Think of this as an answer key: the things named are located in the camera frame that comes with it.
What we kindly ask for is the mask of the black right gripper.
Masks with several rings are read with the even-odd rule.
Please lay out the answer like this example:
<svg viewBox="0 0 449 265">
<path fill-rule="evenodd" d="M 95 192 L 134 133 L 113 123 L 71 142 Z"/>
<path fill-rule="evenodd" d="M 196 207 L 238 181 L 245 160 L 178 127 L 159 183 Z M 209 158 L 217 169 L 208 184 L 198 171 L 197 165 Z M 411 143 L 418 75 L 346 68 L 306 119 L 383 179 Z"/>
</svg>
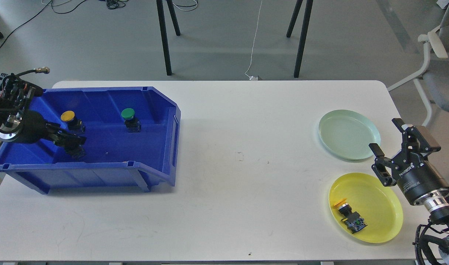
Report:
<svg viewBox="0 0 449 265">
<path fill-rule="evenodd" d="M 401 150 L 393 158 L 385 157 L 379 144 L 368 145 L 375 156 L 371 169 L 382 185 L 398 185 L 412 206 L 422 204 L 420 198 L 435 191 L 443 196 L 447 195 L 447 181 L 427 159 L 431 153 L 441 150 L 440 144 L 425 126 L 413 126 L 397 118 L 392 119 L 392 123 L 402 134 Z"/>
</svg>

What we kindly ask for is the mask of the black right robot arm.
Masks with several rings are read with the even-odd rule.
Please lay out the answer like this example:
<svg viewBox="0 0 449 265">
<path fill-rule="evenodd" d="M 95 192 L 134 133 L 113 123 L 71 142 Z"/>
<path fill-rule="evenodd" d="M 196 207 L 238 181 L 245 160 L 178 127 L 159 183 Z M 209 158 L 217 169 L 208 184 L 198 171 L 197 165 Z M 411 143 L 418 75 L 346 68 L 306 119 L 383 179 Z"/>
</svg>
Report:
<svg viewBox="0 0 449 265">
<path fill-rule="evenodd" d="M 424 206 L 429 213 L 427 224 L 416 228 L 416 262 L 438 265 L 430 247 L 435 244 L 442 264 L 449 265 L 449 185 L 428 160 L 441 146 L 425 126 L 406 124 L 398 118 L 392 122 L 402 134 L 401 148 L 388 158 L 377 143 L 370 143 L 375 156 L 371 169 L 383 186 L 398 186 L 410 205 Z"/>
</svg>

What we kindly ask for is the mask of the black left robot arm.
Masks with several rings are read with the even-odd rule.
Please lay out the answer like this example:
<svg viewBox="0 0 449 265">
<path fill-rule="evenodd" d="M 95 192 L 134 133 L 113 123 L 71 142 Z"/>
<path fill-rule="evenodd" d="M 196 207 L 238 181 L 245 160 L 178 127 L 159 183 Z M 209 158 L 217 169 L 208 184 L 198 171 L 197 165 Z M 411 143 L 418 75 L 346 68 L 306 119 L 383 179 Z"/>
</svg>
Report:
<svg viewBox="0 0 449 265">
<path fill-rule="evenodd" d="M 86 141 L 61 128 L 61 125 L 48 122 L 39 112 L 30 110 L 35 97 L 43 95 L 38 85 L 23 80 L 21 77 L 29 73 L 49 74 L 48 67 L 40 67 L 21 72 L 7 74 L 0 87 L 0 138 L 4 142 L 33 144 L 41 139 L 53 142 L 67 151 L 81 148 Z"/>
</svg>

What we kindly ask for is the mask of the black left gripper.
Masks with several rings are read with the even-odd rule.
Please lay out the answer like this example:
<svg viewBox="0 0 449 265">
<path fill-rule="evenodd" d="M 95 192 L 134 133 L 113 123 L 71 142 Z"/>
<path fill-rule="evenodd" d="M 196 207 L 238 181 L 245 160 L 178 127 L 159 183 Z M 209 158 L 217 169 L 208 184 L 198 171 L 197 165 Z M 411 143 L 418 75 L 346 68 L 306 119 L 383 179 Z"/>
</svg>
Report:
<svg viewBox="0 0 449 265">
<path fill-rule="evenodd" d="M 48 123 L 43 116 L 32 110 L 28 110 L 22 117 L 9 115 L 0 126 L 0 138 L 3 142 L 36 143 L 41 139 L 52 140 L 56 146 L 65 149 L 76 149 L 85 144 L 86 137 L 75 134 L 58 134 L 61 125 Z"/>
</svg>

